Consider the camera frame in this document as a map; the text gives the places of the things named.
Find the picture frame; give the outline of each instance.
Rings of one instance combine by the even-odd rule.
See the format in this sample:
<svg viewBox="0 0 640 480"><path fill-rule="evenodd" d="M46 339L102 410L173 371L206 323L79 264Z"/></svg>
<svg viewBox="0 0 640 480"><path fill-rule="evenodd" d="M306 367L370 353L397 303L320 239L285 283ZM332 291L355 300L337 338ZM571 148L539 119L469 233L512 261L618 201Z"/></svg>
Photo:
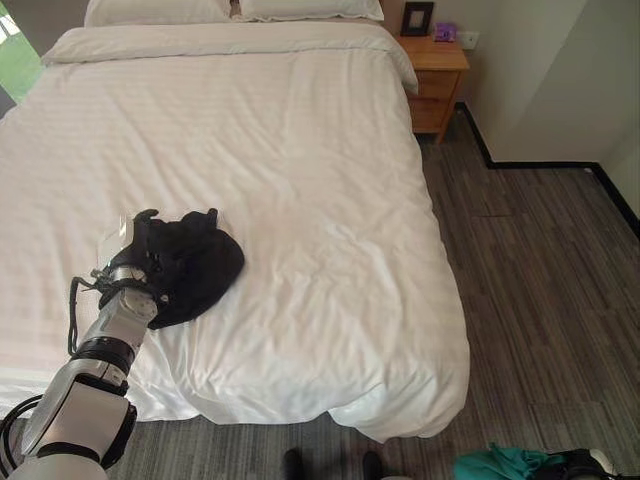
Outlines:
<svg viewBox="0 0 640 480"><path fill-rule="evenodd" d="M433 6L434 2L405 3L400 35L403 37L428 35Z"/></svg>

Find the black baseboard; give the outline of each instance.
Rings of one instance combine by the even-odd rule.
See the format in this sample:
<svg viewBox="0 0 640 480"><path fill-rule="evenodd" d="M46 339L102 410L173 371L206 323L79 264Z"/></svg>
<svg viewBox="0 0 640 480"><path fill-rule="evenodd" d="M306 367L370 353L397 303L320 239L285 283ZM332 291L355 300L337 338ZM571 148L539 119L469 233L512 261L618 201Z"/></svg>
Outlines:
<svg viewBox="0 0 640 480"><path fill-rule="evenodd" d="M489 169L516 169L516 168L589 168L600 181L600 184L605 189L611 201L615 204L616 208L620 211L625 221L635 233L636 237L640 239L640 220L636 214L631 210L631 207L624 199L622 194L618 191L613 184L607 172L604 171L602 166L598 162L494 162L491 158L491 153L487 148L487 144L484 143L482 134L478 130L475 120L471 111L467 107L465 102L456 102L456 110L460 110L464 113L465 117L471 125L471 131L480 149L484 163Z"/></svg>

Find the wrinkled sheet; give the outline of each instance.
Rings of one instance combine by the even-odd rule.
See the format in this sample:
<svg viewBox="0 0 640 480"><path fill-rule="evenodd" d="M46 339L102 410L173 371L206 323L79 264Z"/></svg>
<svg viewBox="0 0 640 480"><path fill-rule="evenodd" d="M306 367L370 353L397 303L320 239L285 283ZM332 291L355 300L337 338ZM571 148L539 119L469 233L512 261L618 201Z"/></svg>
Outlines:
<svg viewBox="0 0 640 480"><path fill-rule="evenodd" d="M120 213L216 207L247 263L196 321L149 332L142 420L279 424L328 411L378 441L465 401L461 303L382 28L76 29L0 123L0 413L66 357L68 285ZM96 317L81 296L80 332Z"/></svg>

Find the purple object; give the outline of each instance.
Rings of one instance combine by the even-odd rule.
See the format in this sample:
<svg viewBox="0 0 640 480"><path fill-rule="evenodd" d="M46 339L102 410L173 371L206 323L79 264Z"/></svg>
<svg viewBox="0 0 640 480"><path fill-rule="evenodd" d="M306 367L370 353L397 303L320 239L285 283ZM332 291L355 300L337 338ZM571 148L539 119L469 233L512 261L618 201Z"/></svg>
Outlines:
<svg viewBox="0 0 640 480"><path fill-rule="evenodd" d="M457 30L453 23L436 22L434 40L436 42L455 42Z"/></svg>

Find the gray carpet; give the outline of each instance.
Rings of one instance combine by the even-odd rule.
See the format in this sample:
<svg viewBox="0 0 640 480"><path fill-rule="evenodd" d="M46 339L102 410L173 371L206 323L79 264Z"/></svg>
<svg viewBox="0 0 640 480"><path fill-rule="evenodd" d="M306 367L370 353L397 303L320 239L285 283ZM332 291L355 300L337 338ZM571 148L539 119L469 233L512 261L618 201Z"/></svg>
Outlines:
<svg viewBox="0 0 640 480"><path fill-rule="evenodd" d="M456 455L490 442L597 447L640 472L639 246L595 177L580 169L488 170L460 112L424 172L466 313L466 408L432 439L378 445L324 415L290 426L202 419L138 424L116 479L278 479L300 447L316 480L361 476L364 452L390 473L452 478Z"/></svg>

